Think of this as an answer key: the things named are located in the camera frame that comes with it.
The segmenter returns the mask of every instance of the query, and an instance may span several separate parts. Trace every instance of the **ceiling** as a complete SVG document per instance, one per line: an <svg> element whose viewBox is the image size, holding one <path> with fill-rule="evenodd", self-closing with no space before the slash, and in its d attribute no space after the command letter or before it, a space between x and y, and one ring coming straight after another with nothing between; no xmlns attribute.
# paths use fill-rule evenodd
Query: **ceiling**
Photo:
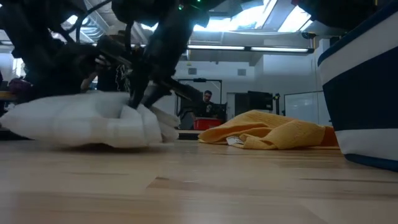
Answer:
<svg viewBox="0 0 398 224"><path fill-rule="evenodd" d="M84 0L87 8L97 5L104 0ZM238 11L239 0L226 0L218 7L212 9L210 16L229 17L235 15ZM234 32L204 32L195 31L190 39L193 45L227 45L227 46L252 46L252 47L295 47L295 48L312 48L313 42L304 39L299 32L278 33L282 24L288 15L295 8L291 4L291 0L277 0L274 7L269 11L263 26L258 29L254 27L240 26ZM90 15L90 20L86 26L82 27L81 40L85 42L95 42L98 38L105 34L115 32L125 28L125 24L119 22L111 10L111 5L107 4L101 9ZM317 35L338 35L340 30L331 29L319 22L311 23L305 31L314 32ZM149 29L143 29L140 24L134 24L131 31L132 43L146 44L148 38L152 34ZM0 40L7 40L7 36L0 32ZM190 50L183 59L194 61L227 61L227 62L250 62L254 65L262 56L259 52L231 52L218 50Z"/></svg>

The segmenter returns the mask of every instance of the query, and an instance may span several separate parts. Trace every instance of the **skylight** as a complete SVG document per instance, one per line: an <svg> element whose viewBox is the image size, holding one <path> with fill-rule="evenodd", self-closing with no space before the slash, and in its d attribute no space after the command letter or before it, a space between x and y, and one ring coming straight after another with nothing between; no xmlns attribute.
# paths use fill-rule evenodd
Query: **skylight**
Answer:
<svg viewBox="0 0 398 224"><path fill-rule="evenodd" d="M236 16L230 18L211 17L207 27L196 25L193 31L226 32L240 29L261 29L269 14L276 5L277 0L264 0L263 6L246 9ZM143 29L155 31L157 24L153 27L141 24Z"/></svg>
<svg viewBox="0 0 398 224"><path fill-rule="evenodd" d="M78 17L75 15L72 15L71 17L69 17L67 19L67 22L69 22L69 24L74 25L77 21ZM86 24L88 22L88 18L85 18L82 22L82 24Z"/></svg>
<svg viewBox="0 0 398 224"><path fill-rule="evenodd" d="M308 21L304 24L304 26L302 26L302 27L300 28L300 31L305 31L311 24L312 24L312 21L311 21L311 20L308 20Z"/></svg>
<svg viewBox="0 0 398 224"><path fill-rule="evenodd" d="M287 16L285 22L281 25L278 32L297 32L306 22L310 20L311 15L303 9L296 6Z"/></svg>

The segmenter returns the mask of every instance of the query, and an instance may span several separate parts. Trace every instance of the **person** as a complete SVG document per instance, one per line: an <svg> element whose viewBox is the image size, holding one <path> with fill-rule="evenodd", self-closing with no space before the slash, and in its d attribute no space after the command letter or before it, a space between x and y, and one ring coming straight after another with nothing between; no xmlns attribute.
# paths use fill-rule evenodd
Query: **person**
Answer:
<svg viewBox="0 0 398 224"><path fill-rule="evenodd" d="M196 108L191 112L191 117L193 120L197 118L217 118L218 113L216 106L212 103L211 96L213 93L210 90L206 90L203 94L203 101L199 103Z"/></svg>

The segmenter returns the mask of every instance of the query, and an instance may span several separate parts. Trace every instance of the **desk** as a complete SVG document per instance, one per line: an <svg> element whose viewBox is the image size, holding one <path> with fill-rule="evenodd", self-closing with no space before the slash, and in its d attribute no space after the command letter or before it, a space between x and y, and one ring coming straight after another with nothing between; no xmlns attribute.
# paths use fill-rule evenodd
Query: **desk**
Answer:
<svg viewBox="0 0 398 224"><path fill-rule="evenodd" d="M9 91L0 91L0 101L14 101L16 96Z"/></svg>
<svg viewBox="0 0 398 224"><path fill-rule="evenodd" d="M204 131L199 130L178 130L179 140L198 140L198 135Z"/></svg>
<svg viewBox="0 0 398 224"><path fill-rule="evenodd" d="M398 175L340 151L0 142L2 224L397 223Z"/></svg>

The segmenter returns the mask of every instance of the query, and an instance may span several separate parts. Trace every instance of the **black cable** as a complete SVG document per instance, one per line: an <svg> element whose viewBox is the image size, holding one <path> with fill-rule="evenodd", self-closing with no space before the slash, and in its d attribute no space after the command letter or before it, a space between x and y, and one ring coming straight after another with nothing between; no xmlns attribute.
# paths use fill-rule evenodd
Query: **black cable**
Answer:
<svg viewBox="0 0 398 224"><path fill-rule="evenodd" d="M92 7L91 9L87 10L87 12L84 15L80 16L77 19L77 21L75 22L75 24L70 29L67 30L68 33L71 33L72 31L74 31L76 29L76 43L80 43L80 29L81 29L81 25L82 25L83 21L86 19L86 17L89 16L94 11L96 11L97 9L110 3L111 1L112 0L103 1L99 4L97 4L96 6Z"/></svg>
<svg viewBox="0 0 398 224"><path fill-rule="evenodd" d="M131 48L131 29L134 25L134 21L127 23L126 29L124 30L124 48L127 52L132 52Z"/></svg>
<svg viewBox="0 0 398 224"><path fill-rule="evenodd" d="M61 25L59 25L57 29L57 33L61 34L65 40L67 40L68 43L74 43L75 41L69 36L68 32L62 28Z"/></svg>

